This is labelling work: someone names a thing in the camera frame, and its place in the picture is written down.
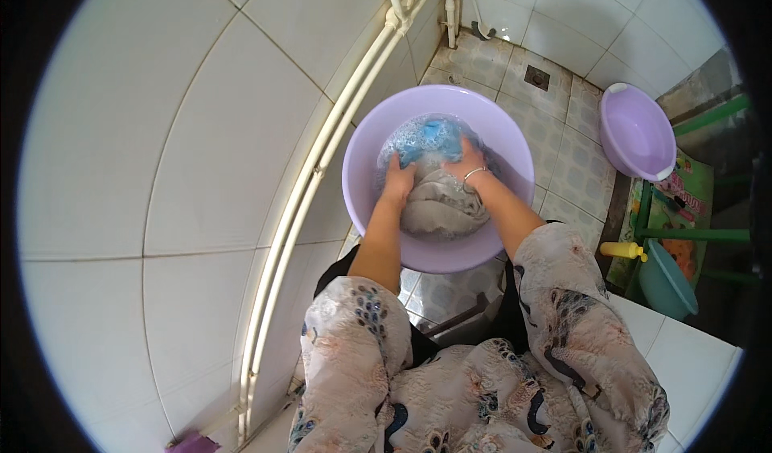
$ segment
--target bracelet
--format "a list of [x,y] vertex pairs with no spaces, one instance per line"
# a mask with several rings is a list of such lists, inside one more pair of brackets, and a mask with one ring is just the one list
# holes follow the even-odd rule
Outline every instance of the bracelet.
[[466,185],[466,181],[468,180],[468,178],[471,177],[473,174],[477,173],[478,171],[488,171],[488,167],[475,168],[469,173],[467,173],[466,175],[464,175],[464,184]]

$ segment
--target purple object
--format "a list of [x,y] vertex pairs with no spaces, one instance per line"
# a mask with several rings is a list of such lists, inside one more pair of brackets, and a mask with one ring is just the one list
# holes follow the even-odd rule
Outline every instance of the purple object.
[[177,445],[166,448],[165,453],[214,453],[221,446],[205,436],[192,431]]
[[676,165],[676,137],[665,112],[631,84],[612,84],[601,99],[601,144],[628,177],[662,181]]
[[[378,199],[375,173],[383,144],[402,123],[428,113],[455,115],[465,121],[493,152],[507,187],[527,204],[534,200],[534,162],[523,133],[504,110],[484,96],[457,86],[419,86],[399,92],[373,108],[348,143],[343,158],[343,198],[360,234],[364,234]],[[430,274],[474,268],[503,249],[492,221],[455,241],[421,241],[402,233],[400,243],[402,264]]]

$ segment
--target tiled floor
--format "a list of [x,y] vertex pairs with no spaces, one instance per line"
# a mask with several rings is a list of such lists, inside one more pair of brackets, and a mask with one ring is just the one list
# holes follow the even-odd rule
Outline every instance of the tiled floor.
[[[546,92],[524,81],[528,65],[550,75]],[[482,42],[466,31],[457,49],[440,47],[421,84],[460,85],[495,100],[518,124],[534,158],[532,208],[545,220],[573,226],[587,246],[597,247],[616,176],[598,144],[600,89],[521,47]],[[341,256],[358,242],[352,228]],[[399,298],[411,322],[426,330],[473,307],[478,292],[492,302],[501,294],[502,273],[500,258],[457,274],[403,269]]]

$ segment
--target sleeve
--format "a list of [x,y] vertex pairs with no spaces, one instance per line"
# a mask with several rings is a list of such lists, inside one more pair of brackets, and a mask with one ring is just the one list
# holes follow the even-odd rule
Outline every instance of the sleeve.
[[372,280],[336,278],[306,311],[300,345],[306,391],[289,451],[369,451],[391,378],[412,361],[404,306]]
[[536,360],[614,451],[653,451],[667,429],[667,397],[608,301],[591,251],[569,226],[547,224],[526,237],[513,265]]

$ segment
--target yellow bottle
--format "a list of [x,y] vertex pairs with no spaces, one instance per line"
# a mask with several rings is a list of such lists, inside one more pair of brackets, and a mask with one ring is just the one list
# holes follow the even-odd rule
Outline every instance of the yellow bottle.
[[649,259],[649,256],[643,253],[643,247],[635,242],[603,242],[601,253],[606,257],[637,258],[640,256],[641,262]]

